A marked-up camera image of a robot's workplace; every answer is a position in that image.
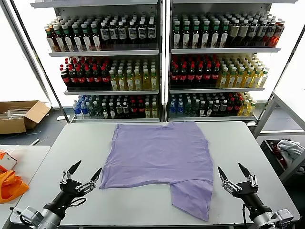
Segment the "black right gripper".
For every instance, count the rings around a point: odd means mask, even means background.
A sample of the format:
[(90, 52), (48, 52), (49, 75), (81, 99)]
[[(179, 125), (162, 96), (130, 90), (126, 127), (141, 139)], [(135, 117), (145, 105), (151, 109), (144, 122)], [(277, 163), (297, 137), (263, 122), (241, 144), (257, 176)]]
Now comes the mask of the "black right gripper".
[(257, 195), (258, 181), (256, 175), (251, 174), (250, 171), (241, 163), (238, 163), (238, 166), (248, 182), (235, 184), (230, 181), (223, 170), (218, 167), (219, 176), (222, 181), (222, 187), (231, 195), (234, 194), (234, 197), (243, 200), (245, 206), (250, 212), (249, 218), (254, 219), (263, 213), (272, 212), (268, 206), (263, 204)]

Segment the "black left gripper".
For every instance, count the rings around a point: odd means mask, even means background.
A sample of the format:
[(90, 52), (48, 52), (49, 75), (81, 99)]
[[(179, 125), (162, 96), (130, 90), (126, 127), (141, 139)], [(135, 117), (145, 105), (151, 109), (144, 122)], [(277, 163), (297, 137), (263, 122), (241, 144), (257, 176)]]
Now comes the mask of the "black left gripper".
[(96, 188), (96, 182), (100, 177), (102, 167), (99, 168), (90, 181), (85, 184), (81, 185), (78, 181), (68, 181), (80, 164), (81, 160), (76, 164), (73, 164), (67, 171), (63, 171), (62, 180), (60, 182), (61, 190), (51, 203), (44, 206), (44, 209), (50, 210), (54, 214), (65, 214), (65, 210), (75, 198), (81, 196), (81, 192), (91, 192)]

